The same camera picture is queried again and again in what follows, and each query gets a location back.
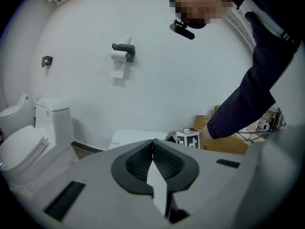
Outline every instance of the toilet paper holder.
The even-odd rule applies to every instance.
[[[45,67],[45,66],[52,65],[52,61],[53,61],[53,57],[51,57],[51,56],[42,57],[42,61],[41,61],[42,68]]]
[[[135,47],[128,44],[112,44],[112,48],[116,51],[125,51],[127,52],[127,62],[133,62],[135,55]]]

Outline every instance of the black rectangular slot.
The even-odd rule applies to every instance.
[[[44,210],[49,216],[61,221],[86,184],[72,181]]]
[[[218,159],[216,161],[216,163],[224,165],[224,166],[233,167],[233,168],[238,168],[240,165],[239,162],[234,162],[234,161],[230,161],[230,160],[226,160],[226,159]]]

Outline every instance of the black headset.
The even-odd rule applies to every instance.
[[[173,32],[192,40],[195,38],[195,35],[192,32],[188,31],[186,28],[189,26],[194,29],[201,29],[204,26],[206,26],[206,23],[204,23],[203,20],[199,20],[199,19],[188,20],[186,18],[186,14],[181,13],[181,8],[176,7],[175,0],[170,0],[170,6],[175,7],[176,13],[178,14],[178,17],[181,19],[181,22],[179,22],[178,20],[174,20],[173,24],[170,25],[170,29]]]

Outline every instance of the toilet tank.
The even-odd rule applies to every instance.
[[[58,98],[42,98],[36,103],[36,125],[50,142],[68,146],[74,141],[72,118],[67,103]]]

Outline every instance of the white cube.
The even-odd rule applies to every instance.
[[[192,148],[200,147],[199,132],[189,130],[177,131],[176,143]]]

